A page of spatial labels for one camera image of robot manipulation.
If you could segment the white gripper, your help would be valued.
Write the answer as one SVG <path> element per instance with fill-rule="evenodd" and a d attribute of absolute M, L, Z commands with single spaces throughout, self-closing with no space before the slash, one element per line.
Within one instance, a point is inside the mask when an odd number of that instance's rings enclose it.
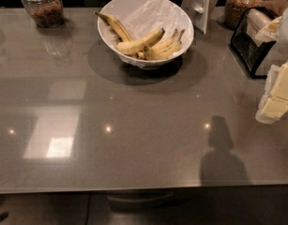
<path fill-rule="evenodd" d="M 258 105 L 255 119 L 264 124 L 273 124 L 279 121 L 287 112 L 288 63 L 280 67 L 272 65 L 267 73 L 265 92 Z"/>

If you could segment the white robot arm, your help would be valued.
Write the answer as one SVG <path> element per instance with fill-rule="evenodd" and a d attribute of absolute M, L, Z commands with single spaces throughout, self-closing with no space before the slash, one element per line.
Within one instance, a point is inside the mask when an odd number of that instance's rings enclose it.
<path fill-rule="evenodd" d="M 256 35 L 261 41 L 275 40 L 287 61 L 280 67 L 272 65 L 265 80 L 265 92 L 255 119 L 264 124 L 279 121 L 288 112 L 288 8 L 262 28 Z"/>

